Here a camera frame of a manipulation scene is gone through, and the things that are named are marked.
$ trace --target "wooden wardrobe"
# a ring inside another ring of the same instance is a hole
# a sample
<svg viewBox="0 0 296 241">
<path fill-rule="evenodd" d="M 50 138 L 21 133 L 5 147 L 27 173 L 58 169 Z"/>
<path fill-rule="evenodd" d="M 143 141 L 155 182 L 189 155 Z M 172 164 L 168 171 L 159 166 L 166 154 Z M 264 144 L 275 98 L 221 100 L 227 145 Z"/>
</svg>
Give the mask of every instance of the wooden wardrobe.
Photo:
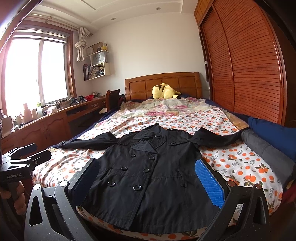
<svg viewBox="0 0 296 241">
<path fill-rule="evenodd" d="M 296 52 L 276 23 L 253 0 L 199 0 L 194 15 L 211 99 L 296 127 Z"/>
</svg>

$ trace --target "wooden desk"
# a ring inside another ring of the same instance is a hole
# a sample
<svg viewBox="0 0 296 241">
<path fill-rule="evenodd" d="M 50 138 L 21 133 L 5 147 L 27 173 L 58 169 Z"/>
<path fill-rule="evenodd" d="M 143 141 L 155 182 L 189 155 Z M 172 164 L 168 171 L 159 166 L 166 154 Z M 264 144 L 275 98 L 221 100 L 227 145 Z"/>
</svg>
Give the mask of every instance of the wooden desk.
<svg viewBox="0 0 296 241">
<path fill-rule="evenodd" d="M 69 140 L 72 138 L 69 122 L 105 107 L 106 98 L 102 96 L 43 116 L 4 137 L 1 140 L 2 153 L 31 143 L 38 146 L 39 152 L 63 140 Z"/>
</svg>

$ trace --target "human hand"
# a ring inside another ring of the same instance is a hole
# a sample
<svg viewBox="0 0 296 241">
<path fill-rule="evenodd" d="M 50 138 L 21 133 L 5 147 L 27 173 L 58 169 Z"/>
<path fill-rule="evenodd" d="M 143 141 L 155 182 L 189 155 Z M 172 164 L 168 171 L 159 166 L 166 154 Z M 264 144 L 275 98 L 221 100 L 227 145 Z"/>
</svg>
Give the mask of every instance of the human hand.
<svg viewBox="0 0 296 241">
<path fill-rule="evenodd" d="M 25 188 L 21 182 L 17 186 L 17 194 L 19 198 L 15 201 L 14 207 L 18 215 L 24 215 L 27 211 L 27 207 L 25 204 L 25 195 L 24 195 Z M 9 199 L 11 197 L 11 193 L 2 187 L 0 187 L 0 195 L 2 199 Z"/>
</svg>

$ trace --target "folded blue fabric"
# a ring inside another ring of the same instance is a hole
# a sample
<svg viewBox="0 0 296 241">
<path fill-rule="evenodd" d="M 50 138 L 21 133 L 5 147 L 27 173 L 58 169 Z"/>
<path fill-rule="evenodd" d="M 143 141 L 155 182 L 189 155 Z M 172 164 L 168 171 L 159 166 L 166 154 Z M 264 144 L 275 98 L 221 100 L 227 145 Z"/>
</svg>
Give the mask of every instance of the folded blue fabric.
<svg viewBox="0 0 296 241">
<path fill-rule="evenodd" d="M 296 162 L 296 128 L 253 117 L 248 119 L 248 124 L 259 137 Z"/>
</svg>

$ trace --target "pikachu plush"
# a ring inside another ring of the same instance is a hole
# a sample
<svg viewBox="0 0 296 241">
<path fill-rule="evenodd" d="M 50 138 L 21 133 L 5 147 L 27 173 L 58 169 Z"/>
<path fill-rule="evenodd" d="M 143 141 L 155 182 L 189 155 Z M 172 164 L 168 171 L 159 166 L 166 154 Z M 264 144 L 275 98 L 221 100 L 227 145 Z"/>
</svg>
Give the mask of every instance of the pikachu plush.
<svg viewBox="0 0 296 241">
<path fill-rule="evenodd" d="M 170 98 L 176 98 L 176 99 L 181 99 L 179 96 L 181 93 L 178 91 L 175 91 L 172 87 L 170 87 L 168 84 L 160 84 L 156 85 L 152 88 L 152 95 L 154 99 L 158 98 L 165 98 L 165 99 L 170 99 Z"/>
</svg>

